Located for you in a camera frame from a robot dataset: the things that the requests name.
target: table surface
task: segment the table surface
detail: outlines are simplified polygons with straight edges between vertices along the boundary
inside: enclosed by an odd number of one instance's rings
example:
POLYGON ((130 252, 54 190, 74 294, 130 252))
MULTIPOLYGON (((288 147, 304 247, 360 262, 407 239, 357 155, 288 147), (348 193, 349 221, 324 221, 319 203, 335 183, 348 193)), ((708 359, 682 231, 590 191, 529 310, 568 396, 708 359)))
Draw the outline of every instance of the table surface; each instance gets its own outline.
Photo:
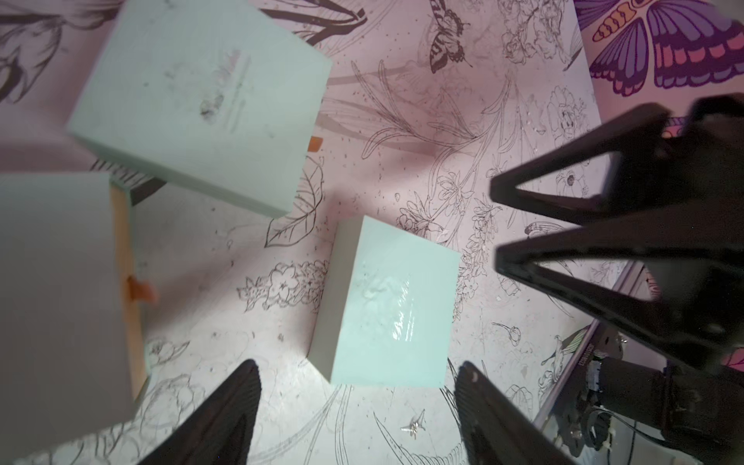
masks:
MULTIPOLYGON (((22 29, 35 79, 4 96, 0 120, 36 121, 13 127, 15 147, 38 154, 22 158, 29 168, 87 170, 92 156, 62 125, 120 2, 100 1, 86 16, 89 0, 16 2, 24 10, 14 1, 0 1, 0 31, 22 29), (13 21, 20 16, 27 23, 13 21), (41 133, 55 150, 39 148, 41 133)), ((250 464, 464 464, 451 376, 443 389, 331 386, 305 358, 336 225, 353 215, 462 254, 451 365, 474 362, 529 418, 591 322, 493 271, 499 243, 570 226, 487 198, 490 177, 599 124, 571 2, 253 3, 283 11, 270 13, 335 62, 316 123, 324 143, 308 155, 296 210, 269 220, 173 185, 138 205, 138 270, 161 294, 144 312, 152 378, 143 405, 132 422, 20 464, 134 463, 247 358, 263 386, 250 464), (402 430, 414 420, 416 435, 402 430)), ((606 169, 596 158, 527 188, 590 196, 606 169)), ((554 267, 605 286, 620 272, 608 262, 554 267)))

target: light blue foam block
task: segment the light blue foam block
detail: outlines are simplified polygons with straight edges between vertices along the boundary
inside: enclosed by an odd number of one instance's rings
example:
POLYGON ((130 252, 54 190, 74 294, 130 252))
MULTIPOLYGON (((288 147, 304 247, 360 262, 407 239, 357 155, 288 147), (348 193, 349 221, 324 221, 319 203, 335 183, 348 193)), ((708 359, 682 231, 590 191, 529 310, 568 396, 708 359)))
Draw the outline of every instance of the light blue foam block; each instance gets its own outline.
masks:
POLYGON ((444 386, 459 263, 376 219, 342 221, 308 360, 331 384, 444 386))
POLYGON ((127 0, 68 122, 106 161, 292 210, 333 62, 246 0, 127 0))

